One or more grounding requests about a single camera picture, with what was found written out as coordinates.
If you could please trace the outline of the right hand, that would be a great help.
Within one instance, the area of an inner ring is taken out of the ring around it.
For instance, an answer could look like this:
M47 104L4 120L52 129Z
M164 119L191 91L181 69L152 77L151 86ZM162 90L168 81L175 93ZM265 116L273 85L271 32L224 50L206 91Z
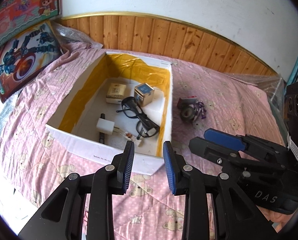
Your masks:
M274 228L276 232L281 231L282 228L289 222L289 220L294 215L293 213L291 215L286 215L270 210L265 210L264 213L266 218L274 223Z

